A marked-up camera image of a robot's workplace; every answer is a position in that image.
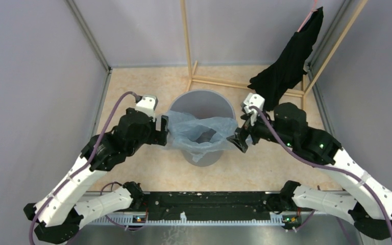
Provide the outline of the light blue trash bag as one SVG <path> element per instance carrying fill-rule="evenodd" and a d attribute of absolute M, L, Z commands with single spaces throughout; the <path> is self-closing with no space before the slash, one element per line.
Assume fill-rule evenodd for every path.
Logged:
<path fill-rule="evenodd" d="M 230 117 L 210 117 L 198 119 L 177 111 L 168 111 L 168 131 L 166 148 L 181 150 L 188 154 L 196 165 L 211 165 L 209 154 L 221 154 L 233 150 L 235 146 L 227 138 L 234 135 L 238 127 L 236 119 Z"/>

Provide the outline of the grey plastic trash bin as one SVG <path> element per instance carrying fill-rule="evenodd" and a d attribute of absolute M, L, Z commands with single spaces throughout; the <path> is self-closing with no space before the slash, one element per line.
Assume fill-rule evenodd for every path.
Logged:
<path fill-rule="evenodd" d="M 216 116 L 236 119 L 234 108 L 230 104 L 229 100 L 220 93 L 213 90 L 199 89 L 186 92 L 173 101 L 168 111 L 170 110 L 189 113 L 198 119 Z M 192 165 L 199 166 L 191 162 L 188 154 L 184 153 L 183 151 L 181 152 L 186 161 Z M 217 162 L 222 156 L 223 152 L 221 154 L 210 153 L 208 159 Z"/>

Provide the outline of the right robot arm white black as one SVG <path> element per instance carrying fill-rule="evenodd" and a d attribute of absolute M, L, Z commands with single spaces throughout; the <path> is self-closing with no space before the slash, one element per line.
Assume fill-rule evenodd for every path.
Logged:
<path fill-rule="evenodd" d="M 288 181 L 279 196 L 283 209 L 322 211 L 349 222 L 370 238 L 392 239 L 392 191 L 360 167 L 331 134 L 310 127 L 305 111 L 282 103 L 270 119 L 253 102 L 241 107 L 244 124 L 228 140 L 242 152 L 248 149 L 248 138 L 253 144 L 261 139 L 278 143 L 295 159 L 325 172 L 347 192 L 335 195 Z"/>

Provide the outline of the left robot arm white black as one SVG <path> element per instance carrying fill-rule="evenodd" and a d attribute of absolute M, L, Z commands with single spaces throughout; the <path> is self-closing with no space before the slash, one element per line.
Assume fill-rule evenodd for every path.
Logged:
<path fill-rule="evenodd" d="M 25 215 L 32 222 L 30 243 L 36 237 L 39 241 L 62 244 L 95 219 L 118 210 L 139 210 L 144 194 L 136 182 L 126 182 L 88 201 L 80 198 L 99 178 L 133 156 L 144 144 L 165 146 L 167 126 L 166 115 L 161 116 L 161 128 L 156 130 L 155 118 L 128 108 L 111 131 L 93 136 L 57 187 L 42 201 L 24 207 Z"/>

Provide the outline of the black hanging garment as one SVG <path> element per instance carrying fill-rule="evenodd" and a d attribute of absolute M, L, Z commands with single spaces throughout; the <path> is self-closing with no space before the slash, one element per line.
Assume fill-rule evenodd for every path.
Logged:
<path fill-rule="evenodd" d="M 248 88 L 265 99 L 265 111 L 272 111 L 285 92 L 302 81 L 306 74 L 305 61 L 313 51 L 323 19 L 323 7 L 319 7 L 304 26 L 293 34 L 276 62 L 250 78 Z"/>

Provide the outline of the wooden clothes rack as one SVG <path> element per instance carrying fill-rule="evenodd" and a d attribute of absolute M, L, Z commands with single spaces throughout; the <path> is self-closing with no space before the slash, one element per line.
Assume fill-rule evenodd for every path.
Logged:
<path fill-rule="evenodd" d="M 323 71 L 325 70 L 326 66 L 334 56 L 335 52 L 338 50 L 340 44 L 348 34 L 350 28 L 356 21 L 357 17 L 362 12 L 363 8 L 368 3 L 367 1 L 356 1 L 356 6 L 349 16 L 349 19 L 346 25 L 343 27 L 342 31 L 337 35 L 334 36 L 333 33 L 329 34 L 327 39 L 322 42 L 322 46 L 325 47 L 331 41 L 331 39 L 335 38 L 335 41 L 329 48 L 328 54 L 324 57 L 323 62 L 321 63 L 320 67 L 317 71 L 314 70 L 315 64 L 318 60 L 320 60 L 320 55 L 317 54 L 314 56 L 314 59 L 308 65 L 308 74 L 303 76 L 302 78 L 302 86 L 300 90 L 297 89 L 288 89 L 285 93 L 286 96 L 290 97 L 297 97 L 301 99 L 302 108 L 305 109 L 306 107 L 306 99 L 307 95 L 310 91 L 316 89 L 316 83 L 320 76 L 322 75 Z M 202 83 L 202 84 L 211 84 L 216 86 L 222 87 L 230 87 L 230 88 L 239 88 L 248 90 L 248 87 L 244 85 L 244 83 L 235 82 L 233 80 L 226 80 L 221 78 L 215 77 L 208 77 L 208 76 L 199 76 L 196 74 L 198 61 L 192 61 L 191 58 L 191 51 L 190 51 L 190 41 L 189 41 L 189 30 L 188 30 L 188 23 L 187 23 L 187 9 L 186 9 L 186 1 L 180 1 L 180 10 L 182 16 L 182 25 L 184 31 L 184 43 L 186 49 L 186 59 L 187 59 L 187 68 L 188 68 L 188 82 L 186 85 L 186 91 L 189 91 L 191 88 L 192 83 Z"/>

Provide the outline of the pink clothes hanger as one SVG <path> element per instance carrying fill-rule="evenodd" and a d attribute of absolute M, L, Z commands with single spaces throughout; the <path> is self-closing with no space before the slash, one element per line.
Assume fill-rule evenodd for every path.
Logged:
<path fill-rule="evenodd" d="M 311 18 L 313 12 L 316 11 L 317 4 L 318 4 L 318 0 L 314 0 L 310 12 L 307 14 L 307 16 L 305 17 L 305 19 L 303 20 L 303 22 L 301 23 L 301 25 L 300 25 L 299 28 L 297 29 L 297 32 L 300 32 L 301 29 L 302 29 L 302 28 L 304 27 L 304 25 L 306 24 L 306 22 Z"/>

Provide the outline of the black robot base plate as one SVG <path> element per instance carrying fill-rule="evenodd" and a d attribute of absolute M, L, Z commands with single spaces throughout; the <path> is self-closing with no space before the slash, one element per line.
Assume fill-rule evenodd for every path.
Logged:
<path fill-rule="evenodd" d="M 202 191 L 144 193 L 125 212 L 148 215 L 149 221 L 177 221 L 181 213 L 189 221 L 264 221 L 286 211 L 297 213 L 292 200 L 277 192 Z"/>

